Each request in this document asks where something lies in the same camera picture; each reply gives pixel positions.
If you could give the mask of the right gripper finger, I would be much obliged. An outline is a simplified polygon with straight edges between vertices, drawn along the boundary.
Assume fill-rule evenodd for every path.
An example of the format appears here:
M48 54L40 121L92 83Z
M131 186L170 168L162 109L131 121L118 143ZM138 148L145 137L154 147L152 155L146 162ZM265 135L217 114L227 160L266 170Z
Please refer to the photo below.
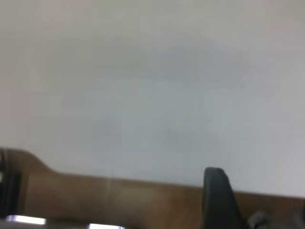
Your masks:
M226 173L218 167L204 170L203 229L243 229L244 219Z

